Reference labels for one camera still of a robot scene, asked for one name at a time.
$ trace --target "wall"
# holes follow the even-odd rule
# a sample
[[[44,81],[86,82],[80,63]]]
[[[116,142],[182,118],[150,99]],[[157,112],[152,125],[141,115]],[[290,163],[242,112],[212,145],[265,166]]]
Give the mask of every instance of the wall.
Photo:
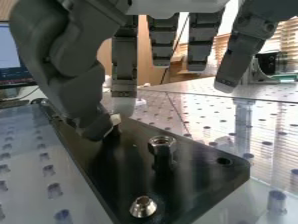
[[[17,0],[0,0],[0,21],[8,20],[11,8]]]

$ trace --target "transparent plastic sheet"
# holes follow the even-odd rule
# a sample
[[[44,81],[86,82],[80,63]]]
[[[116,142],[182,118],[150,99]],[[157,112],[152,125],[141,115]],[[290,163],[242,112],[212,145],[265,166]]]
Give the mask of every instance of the transparent plastic sheet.
[[[253,97],[243,99],[194,94],[184,88],[181,92],[176,92],[170,85],[173,86],[169,84],[166,91],[161,91],[162,86],[156,87],[160,88],[158,91],[152,88],[138,90],[138,103],[132,118],[192,138],[251,163],[250,181],[197,223],[295,223],[298,104],[293,101],[273,101],[273,97],[257,100]],[[267,209],[271,191],[286,195],[286,211],[281,214]]]

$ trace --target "black metal plate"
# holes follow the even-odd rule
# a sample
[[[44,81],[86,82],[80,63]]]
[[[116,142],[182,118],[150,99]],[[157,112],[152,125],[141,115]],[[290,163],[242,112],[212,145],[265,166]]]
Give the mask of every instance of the black metal plate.
[[[121,124],[121,136],[110,135],[102,144],[80,139],[61,122],[60,137],[97,193],[114,223],[192,223],[249,180],[246,160],[134,120]],[[148,140],[156,135],[177,139],[177,168],[157,178]],[[231,165],[218,164],[218,158]],[[157,212],[145,219],[132,217],[130,205],[148,195]]]

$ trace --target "metal cylinder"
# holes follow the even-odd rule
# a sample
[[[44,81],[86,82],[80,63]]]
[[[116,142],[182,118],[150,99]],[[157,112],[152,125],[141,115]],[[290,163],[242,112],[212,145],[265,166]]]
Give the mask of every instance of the metal cylinder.
[[[251,153],[243,153],[243,159],[246,159],[250,163],[250,165],[253,166],[254,165],[254,154]]]
[[[177,141],[170,136],[156,136],[149,140],[148,149],[154,156],[153,169],[158,174],[174,169],[173,153],[177,150]]]
[[[291,187],[298,190],[298,169],[291,170]]]
[[[130,207],[130,214],[136,218],[146,218],[154,214],[157,205],[148,196],[138,197]]]
[[[277,215],[286,214],[286,194],[283,192],[278,190],[269,192],[267,210]]]

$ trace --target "silver screw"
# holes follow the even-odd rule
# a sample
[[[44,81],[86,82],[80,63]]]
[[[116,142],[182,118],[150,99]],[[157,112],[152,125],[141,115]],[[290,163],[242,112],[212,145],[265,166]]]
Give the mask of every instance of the silver screw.
[[[154,214],[157,204],[148,196],[141,196],[136,199],[130,207],[130,214],[136,218],[146,218]]]

